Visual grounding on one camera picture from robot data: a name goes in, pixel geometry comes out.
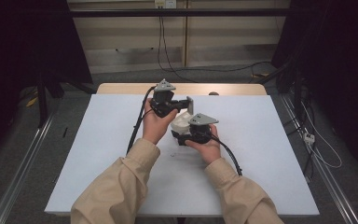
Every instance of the gray floor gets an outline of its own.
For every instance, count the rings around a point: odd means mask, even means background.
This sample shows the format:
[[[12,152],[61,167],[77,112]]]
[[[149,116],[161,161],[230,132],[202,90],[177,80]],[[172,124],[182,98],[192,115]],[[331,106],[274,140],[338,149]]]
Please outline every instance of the gray floor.
[[[208,68],[232,69],[241,68],[242,66],[215,66]],[[255,73],[269,73],[272,70],[273,68],[267,64],[257,65],[254,68]],[[198,82],[246,83],[251,80],[250,69],[229,73],[182,71],[179,72],[179,75]],[[150,70],[95,75],[93,77],[95,84],[92,87],[96,88],[100,83],[104,82],[154,83],[159,82],[164,77],[172,83],[186,82],[174,73]],[[67,153],[75,139],[90,96],[67,85],[64,85],[64,88],[66,93],[62,99],[49,99],[50,107],[54,104],[59,104],[58,112],[54,116],[46,140],[40,148],[32,169],[27,175],[17,200],[7,217],[7,223],[69,223],[68,217],[56,217],[43,211],[54,188],[54,181],[60,174]],[[266,90],[276,106],[282,123],[290,120],[291,118],[282,103],[281,96],[276,92],[273,81],[266,85]],[[31,144],[38,124],[37,105],[26,107],[26,103],[27,99],[19,103],[18,113],[13,120],[10,133],[7,134],[2,146],[0,146],[0,198],[16,173],[28,146]],[[358,216],[358,162],[351,156],[342,139],[334,135],[329,120],[324,116],[317,102],[313,102],[312,106],[316,114],[318,131],[337,149],[344,162],[341,168],[331,169],[331,171]],[[285,126],[287,132],[292,131],[294,128],[293,124]],[[299,135],[293,133],[288,138],[299,164],[303,167],[308,154]],[[335,155],[322,142],[318,142],[318,148],[327,161],[337,162]],[[310,190],[321,214],[317,217],[283,217],[285,223],[346,223],[316,169],[310,182]]]

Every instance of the beige jacket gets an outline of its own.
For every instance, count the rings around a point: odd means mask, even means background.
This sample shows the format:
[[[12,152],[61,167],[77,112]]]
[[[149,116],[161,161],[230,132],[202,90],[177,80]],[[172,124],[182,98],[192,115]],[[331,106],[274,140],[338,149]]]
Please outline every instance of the beige jacket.
[[[71,210],[71,223],[134,223],[158,156],[158,147],[138,139],[126,158],[115,161],[79,196]],[[282,223],[267,193],[251,179],[238,176],[224,159],[205,171],[220,195],[227,224]]]

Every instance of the person's left hand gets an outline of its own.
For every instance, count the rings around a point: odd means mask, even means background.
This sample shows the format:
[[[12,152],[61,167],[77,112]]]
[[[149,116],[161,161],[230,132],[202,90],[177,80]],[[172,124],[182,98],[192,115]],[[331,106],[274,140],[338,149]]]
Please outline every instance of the person's left hand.
[[[144,133],[142,138],[156,145],[167,132],[168,125],[175,119],[178,110],[174,109],[166,117],[160,118],[151,108],[150,101],[151,98],[148,98],[145,102]]]

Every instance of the person's right hand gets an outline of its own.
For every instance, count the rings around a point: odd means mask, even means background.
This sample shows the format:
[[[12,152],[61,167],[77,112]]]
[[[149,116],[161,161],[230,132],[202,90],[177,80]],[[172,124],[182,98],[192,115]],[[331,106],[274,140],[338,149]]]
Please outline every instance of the person's right hand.
[[[219,137],[217,135],[216,126],[214,126],[213,124],[210,124],[209,126],[211,127],[212,135]],[[186,140],[185,144],[189,147],[193,147],[194,149],[196,149],[201,154],[201,157],[208,165],[211,164],[213,161],[221,158],[220,144],[214,141],[213,139],[211,139],[209,142],[205,144],[200,144],[200,143],[193,142],[191,140]]]

